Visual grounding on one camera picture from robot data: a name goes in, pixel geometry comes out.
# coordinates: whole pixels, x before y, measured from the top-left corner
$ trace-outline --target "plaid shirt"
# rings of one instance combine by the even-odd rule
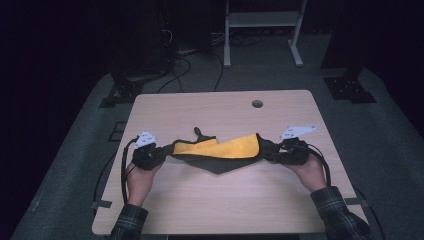
[[[373,239],[369,226],[349,212],[337,187],[328,187],[311,193],[318,213],[324,220],[328,239]],[[108,239],[139,240],[148,211],[126,204]]]

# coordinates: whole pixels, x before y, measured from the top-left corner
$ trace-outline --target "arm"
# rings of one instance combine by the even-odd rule
[[[142,206],[152,188],[153,178],[161,166],[162,164],[147,171],[135,167],[133,163],[128,165],[128,202],[122,208],[108,239],[140,239],[143,224],[148,214],[148,211]]]
[[[373,239],[368,224],[351,213],[337,187],[327,187],[321,162],[309,155],[304,165],[284,165],[299,177],[324,221],[328,239]]]

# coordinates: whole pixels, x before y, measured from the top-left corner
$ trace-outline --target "white bracket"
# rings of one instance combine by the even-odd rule
[[[284,133],[280,137],[281,139],[295,138],[308,132],[312,132],[315,129],[317,129],[315,126],[287,127],[286,131],[284,131]]]
[[[154,143],[157,140],[158,139],[149,132],[143,131],[140,134],[140,137],[138,138],[137,142],[135,143],[135,149]]]

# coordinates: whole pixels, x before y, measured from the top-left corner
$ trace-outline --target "hand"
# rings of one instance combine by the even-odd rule
[[[154,167],[152,170],[143,170],[130,163],[127,167],[127,184],[128,184],[128,204],[141,207],[147,195],[152,189],[153,177],[159,171],[163,163]]]
[[[299,177],[303,186],[310,192],[326,188],[324,170],[317,157],[309,154],[308,160],[303,165],[283,165],[292,170]]]

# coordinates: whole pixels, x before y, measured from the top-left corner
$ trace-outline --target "shirt cuff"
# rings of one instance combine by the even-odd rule
[[[124,228],[141,233],[149,212],[141,207],[125,204],[116,221],[115,228]]]
[[[337,187],[327,187],[311,193],[312,201],[321,219],[336,213],[349,211]]]

